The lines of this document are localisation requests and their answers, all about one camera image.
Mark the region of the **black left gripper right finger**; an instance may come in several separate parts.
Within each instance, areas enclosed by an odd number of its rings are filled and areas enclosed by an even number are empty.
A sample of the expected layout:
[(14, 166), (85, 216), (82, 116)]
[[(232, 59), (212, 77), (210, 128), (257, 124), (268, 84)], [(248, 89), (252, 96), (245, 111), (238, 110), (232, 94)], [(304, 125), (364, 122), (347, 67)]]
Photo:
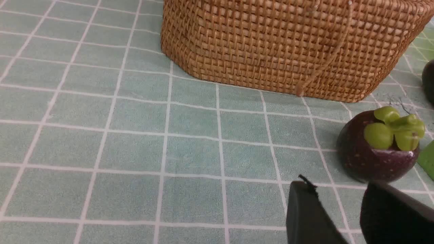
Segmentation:
[(432, 244), (434, 210), (386, 182), (367, 184), (360, 227), (367, 244)]

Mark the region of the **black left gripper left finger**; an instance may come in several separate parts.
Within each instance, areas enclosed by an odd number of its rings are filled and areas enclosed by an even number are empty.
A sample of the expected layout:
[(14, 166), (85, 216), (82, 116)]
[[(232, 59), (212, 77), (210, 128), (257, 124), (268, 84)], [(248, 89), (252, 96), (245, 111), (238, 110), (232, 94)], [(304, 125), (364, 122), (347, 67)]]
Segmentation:
[(286, 216), (289, 244), (347, 244), (319, 199), (317, 186), (305, 176), (290, 184)]

